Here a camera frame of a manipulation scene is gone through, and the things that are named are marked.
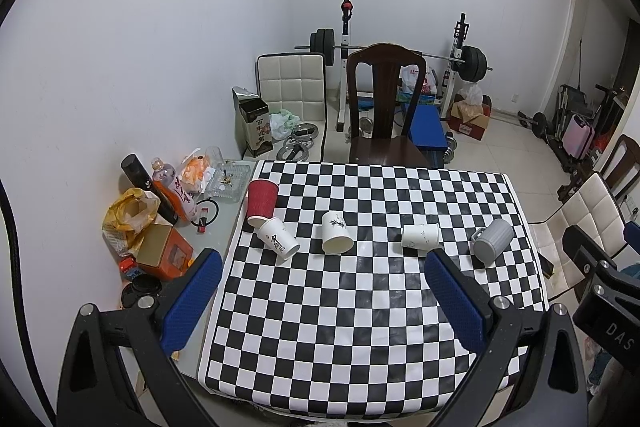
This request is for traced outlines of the white paper cup with print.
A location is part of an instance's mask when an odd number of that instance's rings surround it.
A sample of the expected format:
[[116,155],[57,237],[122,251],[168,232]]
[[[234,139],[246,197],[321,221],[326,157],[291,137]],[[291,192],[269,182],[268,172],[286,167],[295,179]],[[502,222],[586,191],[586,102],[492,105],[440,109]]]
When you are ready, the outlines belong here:
[[273,251],[282,261],[290,259],[299,252],[299,241],[277,217],[259,225],[256,234],[265,247]]

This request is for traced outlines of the white paper cup lying sideways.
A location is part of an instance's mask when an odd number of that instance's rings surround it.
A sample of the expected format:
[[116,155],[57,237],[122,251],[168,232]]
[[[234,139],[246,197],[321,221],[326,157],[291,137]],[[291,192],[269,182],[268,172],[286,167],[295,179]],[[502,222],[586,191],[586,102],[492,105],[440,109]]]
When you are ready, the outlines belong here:
[[438,225],[404,225],[401,231],[401,246],[415,251],[434,251],[440,245],[442,233]]

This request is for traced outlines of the red paper cup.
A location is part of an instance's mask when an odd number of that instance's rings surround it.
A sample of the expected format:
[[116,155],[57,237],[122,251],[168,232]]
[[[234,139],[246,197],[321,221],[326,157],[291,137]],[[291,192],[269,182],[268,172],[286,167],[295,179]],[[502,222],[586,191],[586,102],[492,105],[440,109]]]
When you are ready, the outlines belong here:
[[278,193],[278,184],[270,180],[257,179],[248,184],[246,220],[251,227],[260,228],[273,217]]

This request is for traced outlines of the white paper cup bamboo print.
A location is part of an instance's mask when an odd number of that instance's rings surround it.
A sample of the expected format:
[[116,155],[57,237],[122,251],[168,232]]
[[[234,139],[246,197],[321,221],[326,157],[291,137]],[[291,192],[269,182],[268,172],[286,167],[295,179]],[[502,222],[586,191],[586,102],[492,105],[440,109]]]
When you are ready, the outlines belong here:
[[345,254],[354,246],[341,211],[329,210],[322,216],[321,234],[322,249],[328,255]]

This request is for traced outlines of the grey ribbed mug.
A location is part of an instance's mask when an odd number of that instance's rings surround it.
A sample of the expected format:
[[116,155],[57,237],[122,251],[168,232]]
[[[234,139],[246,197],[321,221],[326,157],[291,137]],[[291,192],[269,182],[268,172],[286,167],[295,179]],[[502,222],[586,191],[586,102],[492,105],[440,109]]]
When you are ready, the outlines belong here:
[[484,265],[491,265],[510,246],[514,237],[513,225],[506,220],[495,219],[471,236],[470,251]]

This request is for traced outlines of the yellow plastic bag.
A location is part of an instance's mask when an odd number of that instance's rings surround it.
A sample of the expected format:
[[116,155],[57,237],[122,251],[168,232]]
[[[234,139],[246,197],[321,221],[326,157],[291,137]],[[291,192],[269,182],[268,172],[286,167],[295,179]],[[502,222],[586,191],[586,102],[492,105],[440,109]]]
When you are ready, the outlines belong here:
[[119,257],[134,256],[140,251],[146,229],[155,222],[160,199],[151,191],[130,187],[107,208],[102,221],[102,235]]

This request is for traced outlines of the clear plastic bottle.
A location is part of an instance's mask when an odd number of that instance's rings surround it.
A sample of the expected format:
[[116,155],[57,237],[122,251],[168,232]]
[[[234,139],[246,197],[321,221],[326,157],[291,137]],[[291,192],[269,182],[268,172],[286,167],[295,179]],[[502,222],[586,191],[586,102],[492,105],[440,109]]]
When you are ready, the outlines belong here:
[[157,157],[152,160],[152,169],[154,186],[169,200],[179,218],[182,221],[194,221],[198,208],[192,196],[183,187],[175,167]]

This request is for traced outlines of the black white checkered tablecloth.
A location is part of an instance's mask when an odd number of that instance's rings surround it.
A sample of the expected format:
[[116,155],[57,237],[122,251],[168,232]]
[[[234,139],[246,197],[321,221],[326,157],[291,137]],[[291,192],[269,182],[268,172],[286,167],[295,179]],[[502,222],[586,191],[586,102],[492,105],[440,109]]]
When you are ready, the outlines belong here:
[[[208,391],[303,417],[380,419],[442,407],[473,363],[428,287],[404,225],[438,225],[442,249],[490,295],[548,306],[537,251],[502,173],[262,161],[274,214],[299,241],[282,261],[240,221],[206,327]],[[322,216],[341,211],[354,246],[322,249]],[[515,237],[491,265],[470,251],[491,221]]]

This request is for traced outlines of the clear glass ashtray tray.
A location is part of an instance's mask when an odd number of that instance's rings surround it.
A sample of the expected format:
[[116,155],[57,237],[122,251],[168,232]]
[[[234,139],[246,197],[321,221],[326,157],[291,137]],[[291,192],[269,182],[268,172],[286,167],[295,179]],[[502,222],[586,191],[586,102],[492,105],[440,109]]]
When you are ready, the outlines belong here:
[[252,179],[253,161],[229,161],[221,166],[205,189],[207,197],[224,202],[239,202]]

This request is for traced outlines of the white leather chair right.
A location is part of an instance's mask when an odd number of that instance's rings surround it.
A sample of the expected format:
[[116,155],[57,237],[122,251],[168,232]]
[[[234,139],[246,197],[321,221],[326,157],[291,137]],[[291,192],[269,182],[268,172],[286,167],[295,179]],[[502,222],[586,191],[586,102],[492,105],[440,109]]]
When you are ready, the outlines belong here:
[[550,277],[544,277],[549,300],[585,278],[562,246],[563,234],[571,225],[582,229],[610,258],[626,246],[623,216],[599,173],[594,172],[548,219],[529,225],[541,262],[546,259],[552,265]]

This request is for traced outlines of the blue weight bench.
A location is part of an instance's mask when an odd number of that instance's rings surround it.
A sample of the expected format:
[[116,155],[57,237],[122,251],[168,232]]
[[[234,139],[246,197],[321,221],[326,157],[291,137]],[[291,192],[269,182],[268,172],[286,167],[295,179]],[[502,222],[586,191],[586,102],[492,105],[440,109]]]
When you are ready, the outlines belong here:
[[409,139],[419,150],[447,150],[448,142],[435,106],[416,106]]

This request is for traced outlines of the cardboard box on floor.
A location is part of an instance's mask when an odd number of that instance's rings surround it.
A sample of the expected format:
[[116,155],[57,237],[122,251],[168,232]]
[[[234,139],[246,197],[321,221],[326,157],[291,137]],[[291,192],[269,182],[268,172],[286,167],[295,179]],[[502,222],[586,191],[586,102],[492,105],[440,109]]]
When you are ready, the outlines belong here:
[[491,103],[489,98],[482,105],[470,105],[457,101],[451,105],[447,124],[451,130],[480,141],[489,126]]

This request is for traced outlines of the pink suitcase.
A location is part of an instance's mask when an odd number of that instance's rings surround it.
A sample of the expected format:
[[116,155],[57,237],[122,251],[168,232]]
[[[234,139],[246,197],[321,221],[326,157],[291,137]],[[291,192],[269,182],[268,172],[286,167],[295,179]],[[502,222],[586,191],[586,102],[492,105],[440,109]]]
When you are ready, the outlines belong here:
[[564,132],[562,145],[568,156],[576,160],[584,158],[588,153],[594,129],[582,115],[574,114]]

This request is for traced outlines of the white padded leather chair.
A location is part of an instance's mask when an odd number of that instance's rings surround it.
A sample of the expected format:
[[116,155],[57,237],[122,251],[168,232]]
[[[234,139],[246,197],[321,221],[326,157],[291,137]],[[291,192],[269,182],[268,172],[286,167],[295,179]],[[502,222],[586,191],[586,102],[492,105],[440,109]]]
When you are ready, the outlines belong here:
[[286,109],[302,124],[315,124],[318,135],[309,161],[322,161],[326,142],[326,64],[318,53],[262,54],[256,60],[257,91],[270,109]]

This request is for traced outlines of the dark wooden chair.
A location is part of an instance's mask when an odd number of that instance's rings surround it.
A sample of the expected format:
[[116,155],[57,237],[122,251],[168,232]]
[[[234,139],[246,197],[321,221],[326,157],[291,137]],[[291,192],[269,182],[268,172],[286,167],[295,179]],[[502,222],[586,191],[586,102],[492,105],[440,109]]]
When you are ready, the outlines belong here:
[[[361,138],[358,110],[357,67],[372,72],[373,129],[370,139]],[[403,67],[416,66],[418,79],[409,101],[400,135],[393,136],[396,98]],[[393,43],[375,43],[349,55],[346,62],[350,134],[349,161],[357,165],[428,168],[430,163],[409,139],[426,75],[424,57]]]

